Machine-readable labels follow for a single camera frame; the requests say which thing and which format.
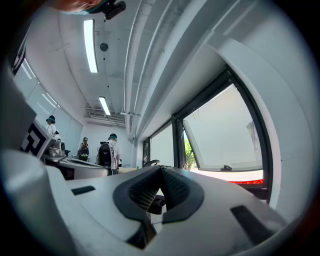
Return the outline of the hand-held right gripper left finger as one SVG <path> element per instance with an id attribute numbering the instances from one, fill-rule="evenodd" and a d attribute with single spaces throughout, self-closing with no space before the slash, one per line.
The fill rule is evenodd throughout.
<path id="1" fill-rule="evenodd" d="M 65 180 L 61 171 L 49 168 L 49 184 L 58 212 L 67 227 L 78 256 L 160 256 L 158 248 L 140 249 L 127 241 L 141 223 L 126 218 L 114 204 L 115 188 L 159 166 L 114 176 Z"/>

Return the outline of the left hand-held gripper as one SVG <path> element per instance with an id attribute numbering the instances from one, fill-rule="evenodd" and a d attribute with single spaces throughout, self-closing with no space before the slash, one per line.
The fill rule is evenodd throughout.
<path id="1" fill-rule="evenodd" d="M 14 81 L 12 67 L 5 56 L 0 63 L 0 169 L 12 161 L 19 170 L 27 168 L 29 159 L 47 159 L 55 170 L 57 156 L 50 156 L 50 147 L 64 146 L 36 120 L 36 113 L 27 104 Z"/>

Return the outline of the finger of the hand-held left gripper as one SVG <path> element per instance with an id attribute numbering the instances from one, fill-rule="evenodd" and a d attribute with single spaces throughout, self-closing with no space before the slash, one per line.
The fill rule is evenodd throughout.
<path id="1" fill-rule="evenodd" d="M 85 162 L 88 162 L 88 163 L 95 163 L 96 162 L 95 158 L 79 157 L 77 155 L 68 156 L 67 159 L 68 160 L 81 160 L 81 161 L 85 161 Z"/>
<path id="2" fill-rule="evenodd" d="M 86 161 L 60 161 L 58 169 L 66 180 L 103 178 L 111 174 L 108 168 Z"/>

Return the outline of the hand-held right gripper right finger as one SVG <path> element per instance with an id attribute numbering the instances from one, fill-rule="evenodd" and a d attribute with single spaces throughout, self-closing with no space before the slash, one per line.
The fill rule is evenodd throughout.
<path id="1" fill-rule="evenodd" d="M 153 256 L 247 256 L 286 226 L 268 204 L 235 183 L 174 169 L 198 183 L 204 199 L 187 220 L 166 223 L 147 245 Z"/>

